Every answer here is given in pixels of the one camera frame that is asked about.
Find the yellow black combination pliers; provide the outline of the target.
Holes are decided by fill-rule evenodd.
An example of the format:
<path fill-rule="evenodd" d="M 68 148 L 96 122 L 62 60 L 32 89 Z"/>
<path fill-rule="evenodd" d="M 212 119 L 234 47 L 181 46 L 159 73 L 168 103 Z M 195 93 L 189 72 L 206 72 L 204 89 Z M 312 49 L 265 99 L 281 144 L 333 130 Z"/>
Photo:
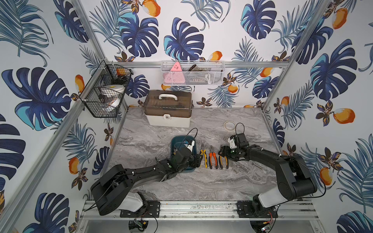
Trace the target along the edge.
<path fill-rule="evenodd" d="M 200 151 L 200 157 L 201 157 L 201 161 L 204 161 L 203 164 L 205 168 L 207 168 L 207 165 L 208 165 L 208 160 L 207 160 L 207 154 L 206 154 L 206 150 L 205 149 L 201 149 Z"/>

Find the orange long nose pliers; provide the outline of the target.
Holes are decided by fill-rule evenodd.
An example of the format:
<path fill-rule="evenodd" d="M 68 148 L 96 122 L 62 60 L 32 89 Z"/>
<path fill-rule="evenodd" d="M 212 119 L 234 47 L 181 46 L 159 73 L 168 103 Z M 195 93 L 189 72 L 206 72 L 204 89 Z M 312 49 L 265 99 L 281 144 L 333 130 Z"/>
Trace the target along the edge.
<path fill-rule="evenodd" d="M 210 146 L 210 150 L 209 150 L 209 160 L 208 160 L 208 164 L 209 164 L 209 167 L 210 169 L 218 169 L 218 160 L 217 160 L 217 157 L 216 157 L 216 153 L 214 152 L 214 148 L 213 146 Z"/>

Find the teal plastic storage tray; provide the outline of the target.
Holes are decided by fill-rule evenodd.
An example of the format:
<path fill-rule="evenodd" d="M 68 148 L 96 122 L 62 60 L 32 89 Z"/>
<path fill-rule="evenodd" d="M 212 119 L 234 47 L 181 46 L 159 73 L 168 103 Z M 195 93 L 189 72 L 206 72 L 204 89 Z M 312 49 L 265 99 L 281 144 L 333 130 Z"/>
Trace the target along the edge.
<path fill-rule="evenodd" d="M 192 154 L 197 154 L 196 140 L 195 140 L 195 147 L 194 147 L 193 152 L 191 152 L 189 149 L 185 147 L 185 141 L 189 139 L 195 140 L 195 138 L 192 136 L 176 136 L 172 139 L 170 164 L 172 168 L 178 172 L 180 172 L 179 170 L 181 169 L 181 167 L 187 164 L 188 159 Z M 173 155 L 174 146 L 178 148 L 176 155 Z"/>

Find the orange black cutting pliers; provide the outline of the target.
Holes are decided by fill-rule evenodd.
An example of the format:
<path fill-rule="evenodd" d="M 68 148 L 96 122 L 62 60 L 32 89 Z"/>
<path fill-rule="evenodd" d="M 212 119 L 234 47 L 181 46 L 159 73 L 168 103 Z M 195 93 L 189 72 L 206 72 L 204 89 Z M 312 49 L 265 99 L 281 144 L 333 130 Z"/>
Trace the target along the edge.
<path fill-rule="evenodd" d="M 229 169 L 229 161 L 226 156 L 219 156 L 219 165 L 221 169 Z"/>

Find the small yellow black pliers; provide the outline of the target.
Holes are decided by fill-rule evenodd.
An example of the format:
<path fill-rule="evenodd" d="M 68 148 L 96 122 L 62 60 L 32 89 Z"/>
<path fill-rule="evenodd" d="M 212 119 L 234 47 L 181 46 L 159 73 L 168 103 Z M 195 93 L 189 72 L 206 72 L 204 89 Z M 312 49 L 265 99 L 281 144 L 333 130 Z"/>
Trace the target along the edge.
<path fill-rule="evenodd" d="M 178 148 L 176 146 L 174 146 L 174 148 L 173 148 L 173 155 L 176 155 L 177 151 L 178 151 Z"/>

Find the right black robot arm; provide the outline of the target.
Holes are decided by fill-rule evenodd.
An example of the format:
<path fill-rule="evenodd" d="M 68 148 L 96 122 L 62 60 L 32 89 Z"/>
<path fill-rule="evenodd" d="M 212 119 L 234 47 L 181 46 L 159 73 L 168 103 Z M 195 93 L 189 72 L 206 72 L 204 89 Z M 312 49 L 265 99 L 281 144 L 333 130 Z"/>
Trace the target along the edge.
<path fill-rule="evenodd" d="M 278 217 L 279 205 L 317 192 L 311 171 L 300 155 L 289 157 L 258 145 L 250 146 L 243 133 L 231 136 L 228 142 L 228 146 L 221 146 L 219 156 L 235 162 L 258 162 L 276 174 L 274 188 L 255 195 L 251 201 L 237 202 L 240 218 Z"/>

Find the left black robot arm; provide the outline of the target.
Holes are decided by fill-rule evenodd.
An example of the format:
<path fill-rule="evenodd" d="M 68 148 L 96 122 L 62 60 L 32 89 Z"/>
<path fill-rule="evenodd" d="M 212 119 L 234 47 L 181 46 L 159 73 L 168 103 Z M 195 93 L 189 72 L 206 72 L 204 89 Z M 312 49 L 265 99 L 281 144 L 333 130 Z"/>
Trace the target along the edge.
<path fill-rule="evenodd" d="M 155 165 L 125 169 L 121 164 L 113 166 L 91 187 L 94 206 L 101 216 L 119 208 L 131 189 L 152 182 L 163 182 L 187 169 L 201 165 L 202 156 L 186 147 L 177 150 L 175 155 L 157 161 Z"/>

